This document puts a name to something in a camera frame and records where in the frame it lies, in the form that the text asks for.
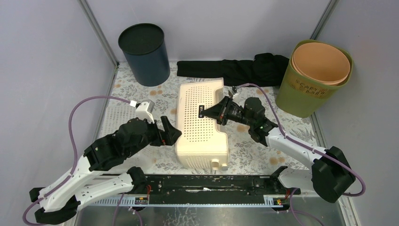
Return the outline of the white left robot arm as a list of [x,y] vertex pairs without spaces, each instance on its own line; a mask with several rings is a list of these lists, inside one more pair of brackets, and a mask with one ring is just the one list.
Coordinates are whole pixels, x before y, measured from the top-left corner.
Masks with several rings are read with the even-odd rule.
[[130,119],[114,133],[97,139],[74,163],[71,171],[54,184],[33,188],[29,192],[32,204],[40,205],[34,213],[35,225],[59,225],[86,206],[119,193],[147,193],[146,176],[136,166],[102,183],[90,185],[89,182],[149,145],[173,146],[182,132],[173,127],[166,116],[162,116],[161,121],[163,129],[147,120]]

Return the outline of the white perforated basket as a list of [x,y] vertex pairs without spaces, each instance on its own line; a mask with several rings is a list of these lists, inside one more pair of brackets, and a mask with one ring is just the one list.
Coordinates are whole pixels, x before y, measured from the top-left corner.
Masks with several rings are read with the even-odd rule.
[[[120,125],[127,123],[130,119],[135,117],[135,109],[127,104],[111,105],[107,107],[98,137],[101,138],[114,133],[119,129]],[[125,171],[133,166],[140,167],[143,171],[148,171],[155,165],[154,159],[159,150],[159,147],[147,146],[137,154],[126,159],[121,165],[112,168],[111,171]]]

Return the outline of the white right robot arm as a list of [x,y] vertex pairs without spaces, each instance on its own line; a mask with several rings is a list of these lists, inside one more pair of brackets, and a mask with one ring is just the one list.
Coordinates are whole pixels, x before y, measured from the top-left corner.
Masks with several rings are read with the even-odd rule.
[[239,106],[225,96],[212,107],[199,107],[199,116],[214,119],[219,125],[226,125],[228,121],[247,125],[255,142],[282,151],[306,167],[304,170],[282,167],[275,171],[270,188],[276,194],[299,188],[314,191],[325,201],[334,203],[356,180],[341,149],[313,146],[283,134],[279,125],[265,117],[265,108],[257,97],[247,98],[244,106]]

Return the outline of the dark blue cylindrical bin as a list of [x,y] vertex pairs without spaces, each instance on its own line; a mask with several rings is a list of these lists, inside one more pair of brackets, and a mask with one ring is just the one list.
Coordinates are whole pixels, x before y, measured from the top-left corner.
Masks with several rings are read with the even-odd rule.
[[120,34],[118,46],[139,84],[155,87],[169,78],[165,34],[159,26],[150,23],[130,26]]

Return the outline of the cream perforated plastic basket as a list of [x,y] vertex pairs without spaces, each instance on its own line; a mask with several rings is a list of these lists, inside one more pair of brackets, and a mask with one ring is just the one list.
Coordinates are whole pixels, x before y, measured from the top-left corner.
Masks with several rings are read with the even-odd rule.
[[202,115],[222,100],[223,79],[186,83],[180,86],[176,127],[182,132],[176,154],[186,168],[226,170],[228,136],[224,126]]

